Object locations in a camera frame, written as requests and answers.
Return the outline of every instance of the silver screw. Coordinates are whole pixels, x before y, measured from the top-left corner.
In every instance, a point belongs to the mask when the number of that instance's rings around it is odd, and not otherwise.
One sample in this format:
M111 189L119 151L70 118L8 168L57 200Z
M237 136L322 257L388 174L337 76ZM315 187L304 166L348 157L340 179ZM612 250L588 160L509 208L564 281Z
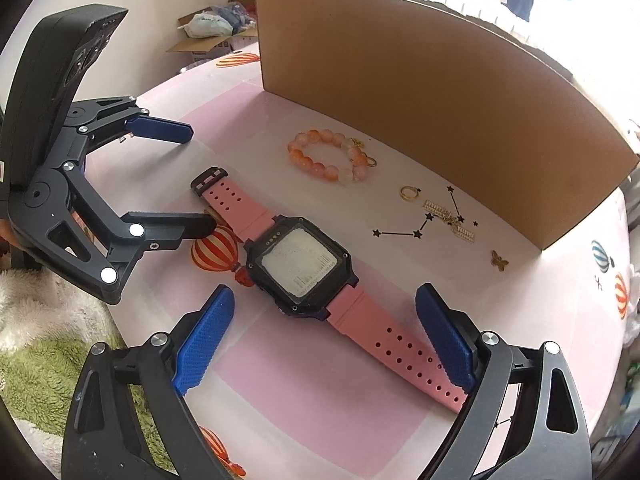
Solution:
M91 347L91 353L93 355L100 355L102 352L105 351L106 348L107 348L107 345L105 345L104 343L96 343Z
M100 279L105 283L115 283L118 279L118 273L113 267L105 267L100 273Z
M545 350L547 352L549 352L550 354L559 354L560 353L560 347L558 346L558 343L556 343L554 341L547 341L545 343Z
M493 332L485 332L482 334L482 341L487 345L497 345L500 338Z
M164 346L169 341L169 336L164 332L158 332L151 336L151 344L153 346Z
M140 224L131 224L129 226L129 233L131 236L142 236L145 233L145 228Z

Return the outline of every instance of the watch strap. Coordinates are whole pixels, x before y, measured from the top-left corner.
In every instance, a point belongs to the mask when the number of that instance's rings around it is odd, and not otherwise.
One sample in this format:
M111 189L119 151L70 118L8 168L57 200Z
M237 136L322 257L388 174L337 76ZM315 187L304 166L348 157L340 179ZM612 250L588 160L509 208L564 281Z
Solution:
M191 189L207 201L242 243L257 240L274 225L275 214L248 196L222 168L209 168L197 176Z
M328 322L403 379L459 412L466 395L447 377L434 350L398 325L360 286L347 285L327 307Z

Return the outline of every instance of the ring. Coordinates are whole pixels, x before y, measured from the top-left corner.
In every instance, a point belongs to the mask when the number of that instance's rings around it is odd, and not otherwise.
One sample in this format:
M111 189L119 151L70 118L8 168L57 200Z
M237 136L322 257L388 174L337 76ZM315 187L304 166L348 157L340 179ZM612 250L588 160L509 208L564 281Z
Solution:
M406 191L410 191L413 195L407 194ZM402 197L402 200L413 202L420 196L420 189L414 186L402 186L400 188L400 196Z

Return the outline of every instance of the white sticker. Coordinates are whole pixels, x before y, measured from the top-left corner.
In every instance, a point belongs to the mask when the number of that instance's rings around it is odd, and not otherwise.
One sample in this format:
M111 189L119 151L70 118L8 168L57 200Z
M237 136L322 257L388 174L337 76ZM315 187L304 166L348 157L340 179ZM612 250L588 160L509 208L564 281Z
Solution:
M284 290L303 298L338 264L338 259L307 231L296 228L262 257L261 264Z

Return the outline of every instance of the smartwatch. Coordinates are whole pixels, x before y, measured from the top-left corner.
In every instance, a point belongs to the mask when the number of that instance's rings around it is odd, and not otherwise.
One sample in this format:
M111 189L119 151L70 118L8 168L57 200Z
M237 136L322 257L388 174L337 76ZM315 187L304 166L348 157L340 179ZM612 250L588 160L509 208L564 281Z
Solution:
M466 395L427 344L398 325L358 284L351 256L305 218L278 216L252 200L222 168L191 189L229 225L246 250L249 276L287 316L327 321L383 365L454 412Z

